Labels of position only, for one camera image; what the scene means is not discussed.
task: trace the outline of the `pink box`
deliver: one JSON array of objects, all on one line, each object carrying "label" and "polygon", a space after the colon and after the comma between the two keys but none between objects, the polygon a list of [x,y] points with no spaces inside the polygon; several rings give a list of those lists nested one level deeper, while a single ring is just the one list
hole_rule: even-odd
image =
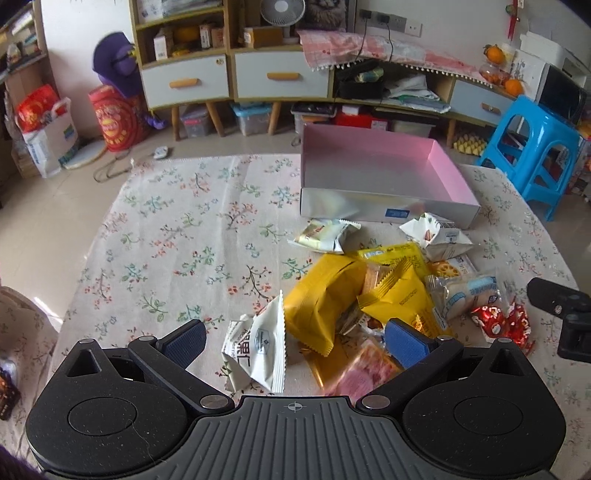
[{"label": "pink box", "polygon": [[429,212],[467,229],[479,210],[435,140],[337,125],[304,128],[304,217],[403,223]]}]

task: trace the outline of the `wooden handle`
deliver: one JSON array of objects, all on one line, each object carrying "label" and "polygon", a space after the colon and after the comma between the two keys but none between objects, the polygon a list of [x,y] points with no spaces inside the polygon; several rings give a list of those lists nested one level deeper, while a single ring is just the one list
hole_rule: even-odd
[{"label": "wooden handle", "polygon": [[269,80],[279,80],[279,81],[293,81],[299,80],[300,74],[297,72],[269,72],[267,73],[267,78]]},{"label": "wooden handle", "polygon": [[171,88],[187,88],[187,87],[195,87],[199,85],[199,79],[183,79],[183,80],[175,80],[174,82],[170,82]]},{"label": "wooden handle", "polygon": [[481,103],[480,106],[482,107],[483,110],[486,110],[487,112],[496,113],[497,115],[501,114],[501,110],[499,108],[497,108],[496,106],[490,106],[485,103]]}]

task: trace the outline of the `floor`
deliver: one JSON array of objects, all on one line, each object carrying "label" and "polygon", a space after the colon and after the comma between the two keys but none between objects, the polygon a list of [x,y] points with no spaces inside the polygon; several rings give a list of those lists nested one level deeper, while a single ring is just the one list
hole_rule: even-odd
[{"label": "floor", "polygon": [[[234,132],[226,138],[209,135],[174,146],[173,158],[206,157],[242,153],[295,153],[293,130],[273,137],[243,137]],[[134,148],[132,157],[150,157],[156,147],[172,145],[170,131],[159,132]],[[449,152],[458,163],[474,157]],[[99,184],[93,173],[113,159],[112,154],[77,170],[64,170],[53,178],[19,180],[0,193],[0,277],[35,301],[60,326],[76,290],[77,279],[96,231],[123,185],[126,174]],[[129,158],[116,170],[129,166]],[[540,206],[534,211],[543,216]],[[591,205],[568,195],[547,229],[562,253],[581,290],[591,293]]]}]

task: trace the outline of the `pink checkered cloth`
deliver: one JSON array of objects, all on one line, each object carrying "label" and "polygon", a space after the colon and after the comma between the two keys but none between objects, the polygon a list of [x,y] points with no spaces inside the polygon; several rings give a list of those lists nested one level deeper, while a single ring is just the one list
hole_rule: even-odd
[{"label": "pink checkered cloth", "polygon": [[435,52],[395,38],[392,39],[392,50],[387,38],[373,35],[366,35],[363,40],[363,36],[356,33],[298,30],[298,34],[306,62],[312,69],[331,68],[358,59],[390,60],[490,85],[472,65],[467,65],[447,53]]}]

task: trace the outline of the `pink snack package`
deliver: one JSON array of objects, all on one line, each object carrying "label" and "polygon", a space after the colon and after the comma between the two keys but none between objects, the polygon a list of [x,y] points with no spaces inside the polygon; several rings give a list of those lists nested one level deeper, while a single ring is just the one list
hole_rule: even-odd
[{"label": "pink snack package", "polygon": [[325,397],[344,395],[355,403],[364,395],[393,379],[401,369],[372,338],[361,344],[359,352],[351,360],[337,380],[328,384]]}]

